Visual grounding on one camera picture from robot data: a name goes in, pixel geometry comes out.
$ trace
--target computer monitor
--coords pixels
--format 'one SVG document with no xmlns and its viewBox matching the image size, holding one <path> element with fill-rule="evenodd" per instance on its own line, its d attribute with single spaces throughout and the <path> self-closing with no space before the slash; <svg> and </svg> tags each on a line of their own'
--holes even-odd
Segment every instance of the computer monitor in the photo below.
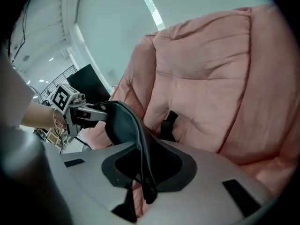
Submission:
<svg viewBox="0 0 300 225">
<path fill-rule="evenodd" d="M 85 94 L 87 103 L 96 104 L 108 101 L 110 95 L 101 83 L 91 64 L 83 67 L 67 78 L 71 87 Z"/>
</svg>

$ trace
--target wall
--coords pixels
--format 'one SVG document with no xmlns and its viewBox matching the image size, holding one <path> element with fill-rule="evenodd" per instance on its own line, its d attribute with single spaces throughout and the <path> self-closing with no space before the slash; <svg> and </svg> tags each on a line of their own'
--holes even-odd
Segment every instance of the wall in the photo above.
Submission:
<svg viewBox="0 0 300 225">
<path fill-rule="evenodd" d="M 77 22 L 86 46 L 110 85 L 121 79 L 141 37 L 157 31 L 144 0 L 80 0 Z"/>
<path fill-rule="evenodd" d="M 58 75 L 72 66 L 71 59 L 65 60 L 61 53 L 54 56 L 52 61 L 44 60 L 39 66 L 29 69 L 26 77 L 30 80 L 30 86 L 42 92 Z"/>
<path fill-rule="evenodd" d="M 207 13 L 253 7 L 271 0 L 149 0 L 165 27 Z M 144 0 L 80 0 L 77 22 L 96 66 L 110 85 L 121 79 L 136 43 L 157 31 Z"/>
</svg>

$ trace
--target pink upholstery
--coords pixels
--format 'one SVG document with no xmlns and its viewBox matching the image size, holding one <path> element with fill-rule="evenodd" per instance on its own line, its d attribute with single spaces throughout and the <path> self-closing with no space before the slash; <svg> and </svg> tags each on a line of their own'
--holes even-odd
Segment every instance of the pink upholstery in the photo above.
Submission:
<svg viewBox="0 0 300 225">
<path fill-rule="evenodd" d="M 220 153 L 274 194 L 296 167 L 300 56 L 275 6 L 216 12 L 146 35 L 111 99 L 156 135 L 175 111 L 176 141 Z M 85 135 L 94 149 L 110 144 L 102 122 Z"/>
</svg>

